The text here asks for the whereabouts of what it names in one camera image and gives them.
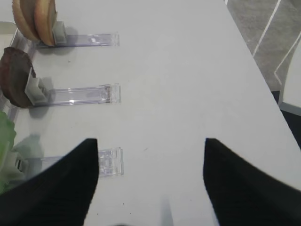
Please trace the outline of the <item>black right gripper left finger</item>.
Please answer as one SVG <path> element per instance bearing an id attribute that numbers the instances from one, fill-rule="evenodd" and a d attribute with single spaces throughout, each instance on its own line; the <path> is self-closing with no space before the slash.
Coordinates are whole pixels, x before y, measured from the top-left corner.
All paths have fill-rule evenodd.
<path id="1" fill-rule="evenodd" d="M 0 196 L 2 226 L 82 226 L 98 183 L 98 145 L 87 138 L 48 169 Z"/>

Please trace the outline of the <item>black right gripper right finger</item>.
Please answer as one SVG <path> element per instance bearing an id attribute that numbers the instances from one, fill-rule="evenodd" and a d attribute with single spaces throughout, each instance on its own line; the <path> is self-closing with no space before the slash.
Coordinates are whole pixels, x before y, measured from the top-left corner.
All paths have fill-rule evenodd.
<path id="1" fill-rule="evenodd" d="M 221 226 L 299 226 L 301 192 L 207 138 L 203 181 Z"/>

